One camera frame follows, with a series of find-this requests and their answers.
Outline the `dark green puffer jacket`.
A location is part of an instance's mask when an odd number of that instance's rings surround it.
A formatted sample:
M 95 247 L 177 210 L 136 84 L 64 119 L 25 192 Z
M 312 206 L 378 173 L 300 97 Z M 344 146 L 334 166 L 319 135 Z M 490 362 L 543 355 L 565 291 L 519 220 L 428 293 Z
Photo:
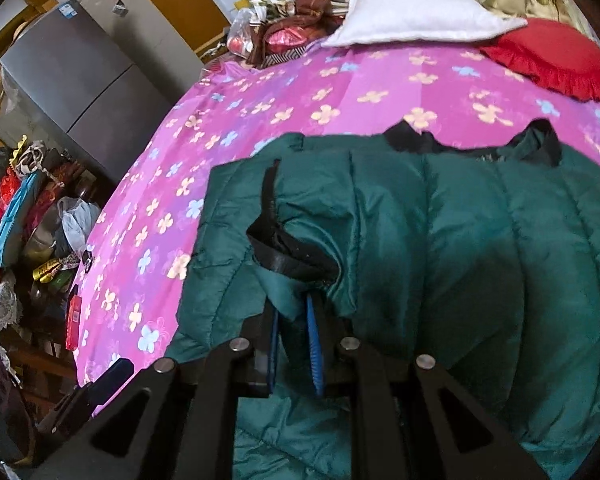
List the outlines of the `dark green puffer jacket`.
M 211 170 L 166 353 L 206 356 L 267 302 L 292 342 L 239 404 L 238 479 L 350 476 L 348 411 L 312 390 L 319 296 L 386 356 L 432 356 L 550 478 L 600 438 L 600 166 L 547 120 L 473 150 L 405 122 L 287 133 Z

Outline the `red box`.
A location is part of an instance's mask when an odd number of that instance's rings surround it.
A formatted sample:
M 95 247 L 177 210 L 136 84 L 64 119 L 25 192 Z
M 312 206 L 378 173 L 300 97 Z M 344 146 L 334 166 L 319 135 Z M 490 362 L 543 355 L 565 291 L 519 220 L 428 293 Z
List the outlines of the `red box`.
M 82 298 L 79 295 L 79 287 L 74 285 L 68 297 L 66 318 L 65 348 L 68 351 L 74 351 L 79 347 L 81 308 Z

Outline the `pink floral bed sheet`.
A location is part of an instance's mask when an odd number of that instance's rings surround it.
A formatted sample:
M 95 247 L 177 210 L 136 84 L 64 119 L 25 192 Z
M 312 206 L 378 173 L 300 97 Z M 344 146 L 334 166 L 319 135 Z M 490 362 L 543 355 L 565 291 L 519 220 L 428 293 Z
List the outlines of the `pink floral bed sheet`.
M 267 70 L 220 64 L 166 114 L 88 238 L 92 264 L 76 277 L 79 382 L 166 350 L 212 167 L 287 132 L 374 134 L 405 120 L 473 148 L 506 143 L 538 117 L 600 165 L 600 103 L 541 89 L 468 44 L 314 47 Z

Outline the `black car key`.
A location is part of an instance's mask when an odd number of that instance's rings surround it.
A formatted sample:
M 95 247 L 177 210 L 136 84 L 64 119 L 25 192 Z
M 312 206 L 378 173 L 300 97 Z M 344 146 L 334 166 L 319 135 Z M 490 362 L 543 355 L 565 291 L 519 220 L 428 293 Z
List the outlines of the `black car key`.
M 82 266 L 85 274 L 91 271 L 93 266 L 93 254 L 89 249 L 85 249 L 82 254 Z

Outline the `white plastic bag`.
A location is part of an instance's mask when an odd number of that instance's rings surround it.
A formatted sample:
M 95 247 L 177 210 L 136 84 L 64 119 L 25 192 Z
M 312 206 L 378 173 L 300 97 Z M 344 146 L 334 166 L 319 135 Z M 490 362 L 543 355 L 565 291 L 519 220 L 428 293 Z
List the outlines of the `white plastic bag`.
M 58 203 L 62 232 L 71 247 L 79 256 L 86 249 L 87 239 L 99 218 L 100 208 L 82 198 L 63 197 Z

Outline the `blue cushion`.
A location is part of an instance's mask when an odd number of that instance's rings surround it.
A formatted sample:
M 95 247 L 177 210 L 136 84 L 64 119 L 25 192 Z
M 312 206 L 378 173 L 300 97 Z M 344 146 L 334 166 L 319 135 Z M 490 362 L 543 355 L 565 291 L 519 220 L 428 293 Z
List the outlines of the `blue cushion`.
M 0 268 L 15 264 L 22 247 L 24 224 L 46 180 L 41 170 L 29 174 L 9 202 L 0 222 Z

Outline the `grey refrigerator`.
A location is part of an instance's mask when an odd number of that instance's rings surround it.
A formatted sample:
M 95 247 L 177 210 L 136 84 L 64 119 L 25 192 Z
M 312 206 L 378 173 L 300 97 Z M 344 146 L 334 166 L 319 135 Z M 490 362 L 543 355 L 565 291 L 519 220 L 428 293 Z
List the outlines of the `grey refrigerator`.
M 26 27 L 0 59 L 0 140 L 41 140 L 119 183 L 170 105 L 76 0 Z

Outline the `red ruffled cushion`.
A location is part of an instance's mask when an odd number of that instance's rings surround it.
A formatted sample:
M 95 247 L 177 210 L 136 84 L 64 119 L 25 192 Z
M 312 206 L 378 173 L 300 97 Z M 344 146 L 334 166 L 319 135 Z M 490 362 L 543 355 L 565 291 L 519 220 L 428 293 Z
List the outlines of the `red ruffled cushion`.
M 545 18 L 506 32 L 480 52 L 537 86 L 581 102 L 600 102 L 600 47 L 577 29 Z

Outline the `pink plastic package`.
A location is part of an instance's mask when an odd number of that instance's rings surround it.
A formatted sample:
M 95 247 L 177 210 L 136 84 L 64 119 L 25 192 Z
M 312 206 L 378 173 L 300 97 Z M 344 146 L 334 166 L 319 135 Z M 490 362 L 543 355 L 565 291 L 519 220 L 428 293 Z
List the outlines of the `pink plastic package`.
M 304 47 L 308 42 L 306 32 L 302 27 L 289 26 L 273 32 L 265 40 L 268 54 L 282 54 L 292 49 Z

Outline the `white pillow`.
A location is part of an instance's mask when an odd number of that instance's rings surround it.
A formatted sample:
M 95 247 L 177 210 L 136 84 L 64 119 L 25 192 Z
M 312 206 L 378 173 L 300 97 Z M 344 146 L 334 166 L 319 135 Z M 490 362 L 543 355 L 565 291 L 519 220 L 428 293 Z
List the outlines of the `white pillow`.
M 323 46 L 411 41 L 472 44 L 527 25 L 524 18 L 501 18 L 476 0 L 349 0 L 346 18 Z

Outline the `brown floral blanket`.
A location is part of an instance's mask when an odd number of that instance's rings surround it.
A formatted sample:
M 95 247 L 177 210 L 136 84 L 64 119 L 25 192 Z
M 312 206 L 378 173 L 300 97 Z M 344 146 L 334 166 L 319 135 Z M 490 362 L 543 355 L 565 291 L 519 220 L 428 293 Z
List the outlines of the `brown floral blanket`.
M 301 32 L 306 44 L 332 34 L 342 24 L 348 4 L 349 0 L 250 0 L 254 17 L 247 62 L 263 67 L 269 56 L 288 51 L 290 47 L 277 41 L 281 32 Z

